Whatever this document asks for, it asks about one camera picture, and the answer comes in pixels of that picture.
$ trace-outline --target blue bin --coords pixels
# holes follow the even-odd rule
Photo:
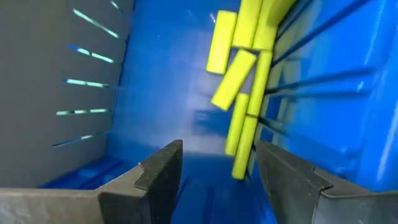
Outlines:
[[[240,0],[97,1],[130,22],[123,66],[116,69],[120,80],[106,86],[117,92],[107,108],[110,128],[52,146],[107,137],[106,153],[40,187],[97,189],[183,139],[172,223],[276,223],[257,162],[243,181],[231,178],[233,159],[223,154],[233,108],[224,112],[210,103],[222,79],[205,71],[217,11],[238,12]],[[262,140],[369,190],[398,189],[396,4],[297,0],[277,33]],[[65,45],[100,57],[78,40]],[[63,82],[76,84],[71,76]]]

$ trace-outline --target yellow foam block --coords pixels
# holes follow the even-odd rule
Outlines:
[[[255,61],[254,54],[239,50],[211,99],[211,103],[227,111]]]
[[[251,48],[259,20],[262,0],[242,0],[232,45]]]
[[[262,2],[256,35],[254,36],[253,49],[272,50],[274,47],[277,26],[270,26],[267,24],[269,11],[274,1],[278,0],[263,0]]]
[[[295,0],[278,0],[272,3],[269,11],[267,24],[277,27],[282,19],[285,17],[287,11],[292,7]]]
[[[206,66],[208,72],[225,73],[237,16],[235,12],[218,11]]]
[[[246,167],[250,156],[250,150],[256,132],[257,118],[246,116],[244,118],[241,139],[239,140],[238,151],[236,153],[232,177],[238,180],[244,179]]]
[[[235,156],[236,154],[239,139],[241,138],[244,117],[248,108],[249,98],[250,96],[245,93],[238,93],[236,96],[234,112],[232,114],[231,124],[226,138],[226,155]]]
[[[257,60],[256,75],[254,76],[253,87],[248,106],[248,114],[259,116],[262,101],[264,99],[264,91],[266,89],[268,73],[271,67],[272,53],[262,50]]]

